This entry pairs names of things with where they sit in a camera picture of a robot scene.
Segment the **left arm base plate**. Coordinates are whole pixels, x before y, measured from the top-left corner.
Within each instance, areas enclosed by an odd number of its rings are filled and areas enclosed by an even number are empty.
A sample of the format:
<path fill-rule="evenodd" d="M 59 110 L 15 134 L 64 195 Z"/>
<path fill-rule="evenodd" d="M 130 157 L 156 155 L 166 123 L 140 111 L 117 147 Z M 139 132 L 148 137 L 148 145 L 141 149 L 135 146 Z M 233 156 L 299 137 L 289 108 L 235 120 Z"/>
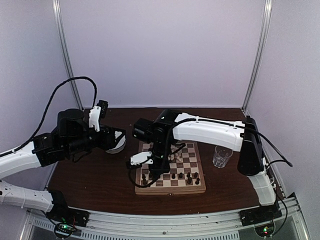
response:
<path fill-rule="evenodd" d="M 46 213 L 46 216 L 56 222 L 67 223 L 76 227 L 86 227 L 90 213 L 74 208 L 52 209 L 50 212 Z"/>

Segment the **dark chess knight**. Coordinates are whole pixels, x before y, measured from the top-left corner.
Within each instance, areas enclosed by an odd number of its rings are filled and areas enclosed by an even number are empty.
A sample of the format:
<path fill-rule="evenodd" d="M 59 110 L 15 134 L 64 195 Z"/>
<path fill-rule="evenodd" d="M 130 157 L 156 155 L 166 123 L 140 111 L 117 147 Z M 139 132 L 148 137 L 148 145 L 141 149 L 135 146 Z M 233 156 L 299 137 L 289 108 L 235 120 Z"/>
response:
<path fill-rule="evenodd" d="M 191 177 L 187 178 L 187 184 L 191 185 L 193 183 L 193 179 Z"/>

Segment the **dark rook corner piece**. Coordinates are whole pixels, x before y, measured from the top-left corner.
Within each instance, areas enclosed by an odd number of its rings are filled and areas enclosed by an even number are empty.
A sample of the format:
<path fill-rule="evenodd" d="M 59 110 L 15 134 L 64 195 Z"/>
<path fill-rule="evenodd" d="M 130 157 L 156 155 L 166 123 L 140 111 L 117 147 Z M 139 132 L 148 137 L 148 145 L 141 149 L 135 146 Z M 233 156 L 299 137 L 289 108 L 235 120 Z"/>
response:
<path fill-rule="evenodd" d="M 146 180 L 142 180 L 142 185 L 143 185 L 143 186 L 146 186 L 148 183 L 149 183 L 149 182 L 147 181 L 147 179 L 146 179 Z"/>

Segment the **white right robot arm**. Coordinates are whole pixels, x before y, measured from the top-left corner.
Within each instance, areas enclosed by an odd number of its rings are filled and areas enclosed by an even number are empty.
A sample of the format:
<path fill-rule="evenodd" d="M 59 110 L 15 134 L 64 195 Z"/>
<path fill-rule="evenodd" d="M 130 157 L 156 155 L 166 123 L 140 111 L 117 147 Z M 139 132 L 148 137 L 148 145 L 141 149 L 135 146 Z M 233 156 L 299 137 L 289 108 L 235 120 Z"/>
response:
<path fill-rule="evenodd" d="M 152 143 L 153 147 L 131 156 L 128 165 L 138 168 L 148 164 L 155 178 L 169 172 L 170 148 L 179 141 L 211 144 L 238 152 L 237 170 L 248 177 L 261 205 L 256 216 L 266 221 L 276 212 L 276 194 L 267 174 L 261 135 L 250 116 L 245 121 L 225 121 L 165 109 L 154 121 L 140 118 L 133 125 L 132 136 Z"/>

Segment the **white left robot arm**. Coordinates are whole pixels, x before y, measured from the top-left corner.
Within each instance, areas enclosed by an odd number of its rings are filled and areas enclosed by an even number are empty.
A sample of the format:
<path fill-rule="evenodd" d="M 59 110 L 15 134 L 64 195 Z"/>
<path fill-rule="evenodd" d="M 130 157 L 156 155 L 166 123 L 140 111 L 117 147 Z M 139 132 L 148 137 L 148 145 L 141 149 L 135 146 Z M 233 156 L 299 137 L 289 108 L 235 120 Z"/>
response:
<path fill-rule="evenodd" d="M 1 153 L 0 177 L 44 168 L 65 159 L 75 163 L 76 154 L 85 157 L 95 148 L 109 154 L 122 151 L 126 144 L 126 131 L 101 125 L 100 111 L 101 108 L 95 106 L 89 113 L 89 122 L 85 122 L 84 112 L 79 109 L 59 112 L 57 126 L 52 132 L 35 136 L 25 146 Z M 0 203 L 53 213 L 61 222 L 72 218 L 72 211 L 60 191 L 28 189 L 1 180 Z"/>

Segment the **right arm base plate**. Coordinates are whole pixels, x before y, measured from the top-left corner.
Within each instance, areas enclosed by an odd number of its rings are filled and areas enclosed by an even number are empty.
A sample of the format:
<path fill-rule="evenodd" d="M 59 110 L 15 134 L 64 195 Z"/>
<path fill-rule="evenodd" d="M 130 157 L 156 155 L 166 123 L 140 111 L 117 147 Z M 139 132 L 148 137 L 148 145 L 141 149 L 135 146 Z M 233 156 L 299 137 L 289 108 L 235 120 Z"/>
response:
<path fill-rule="evenodd" d="M 282 216 L 282 211 L 276 205 L 259 206 L 241 210 L 239 216 L 242 226 L 245 227 L 280 218 Z"/>

